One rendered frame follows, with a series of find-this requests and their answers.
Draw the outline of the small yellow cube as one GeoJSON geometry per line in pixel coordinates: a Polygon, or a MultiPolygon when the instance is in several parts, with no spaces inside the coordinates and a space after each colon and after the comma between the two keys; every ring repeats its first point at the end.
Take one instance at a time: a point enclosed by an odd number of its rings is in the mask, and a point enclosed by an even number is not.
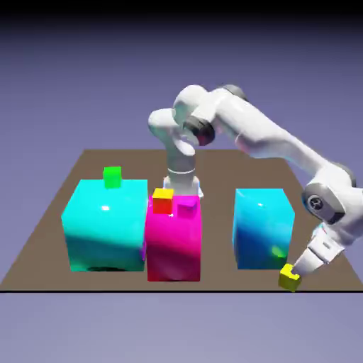
{"type": "Polygon", "coordinates": [[[286,263],[279,272],[278,284],[281,288],[295,292],[301,283],[301,276],[292,272],[294,266],[286,263]]]}

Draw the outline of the small green cube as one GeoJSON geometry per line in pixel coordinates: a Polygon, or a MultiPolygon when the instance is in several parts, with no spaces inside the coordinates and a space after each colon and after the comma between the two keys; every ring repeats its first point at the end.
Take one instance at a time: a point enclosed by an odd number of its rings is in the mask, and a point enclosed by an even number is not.
{"type": "Polygon", "coordinates": [[[121,166],[104,167],[103,181],[107,189],[120,188],[121,180],[121,166]]]}

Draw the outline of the small magenta cube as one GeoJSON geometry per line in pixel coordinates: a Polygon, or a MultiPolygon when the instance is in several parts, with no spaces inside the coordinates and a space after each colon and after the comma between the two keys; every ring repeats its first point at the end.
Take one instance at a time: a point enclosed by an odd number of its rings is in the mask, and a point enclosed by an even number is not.
{"type": "Polygon", "coordinates": [[[179,218],[193,218],[197,212],[197,196],[178,196],[177,216],[179,218]]]}

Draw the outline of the large blue box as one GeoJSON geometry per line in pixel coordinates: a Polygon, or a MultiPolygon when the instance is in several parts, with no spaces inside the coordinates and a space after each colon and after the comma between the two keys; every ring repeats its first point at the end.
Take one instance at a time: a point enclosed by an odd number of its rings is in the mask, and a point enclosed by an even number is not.
{"type": "Polygon", "coordinates": [[[232,244],[238,269],[280,270],[295,212],[283,189],[236,189],[232,244]]]}

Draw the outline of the large magenta box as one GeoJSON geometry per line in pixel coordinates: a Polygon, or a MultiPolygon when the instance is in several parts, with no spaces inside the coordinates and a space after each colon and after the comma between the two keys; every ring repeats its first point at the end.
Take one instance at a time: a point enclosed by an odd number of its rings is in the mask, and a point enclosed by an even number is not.
{"type": "Polygon", "coordinates": [[[193,218],[177,216],[177,198],[172,214],[156,214],[152,197],[145,221],[148,281],[199,281],[201,278],[202,218],[200,199],[193,218]]]}

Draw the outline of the large cyan box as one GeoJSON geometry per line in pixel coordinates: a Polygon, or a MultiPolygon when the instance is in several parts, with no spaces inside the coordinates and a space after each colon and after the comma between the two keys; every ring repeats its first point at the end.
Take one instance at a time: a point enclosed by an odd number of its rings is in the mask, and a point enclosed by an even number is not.
{"type": "Polygon", "coordinates": [[[102,179],[80,180],[61,216],[70,269],[143,271],[147,203],[145,179],[114,189],[102,179]]]}

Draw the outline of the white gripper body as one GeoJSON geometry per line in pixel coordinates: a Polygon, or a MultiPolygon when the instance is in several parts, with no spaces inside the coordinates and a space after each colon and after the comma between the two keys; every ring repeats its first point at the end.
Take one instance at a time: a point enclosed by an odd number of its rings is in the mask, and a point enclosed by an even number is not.
{"type": "Polygon", "coordinates": [[[292,274],[300,277],[307,276],[324,265],[324,261],[319,258],[309,247],[307,247],[301,256],[296,260],[292,268],[292,274]]]}

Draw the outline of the small orange cube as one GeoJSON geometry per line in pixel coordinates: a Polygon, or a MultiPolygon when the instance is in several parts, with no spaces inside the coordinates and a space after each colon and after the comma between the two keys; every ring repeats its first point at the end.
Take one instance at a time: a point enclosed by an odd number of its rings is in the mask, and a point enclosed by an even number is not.
{"type": "Polygon", "coordinates": [[[156,214],[172,214],[173,189],[156,188],[152,195],[152,209],[156,214]]]}

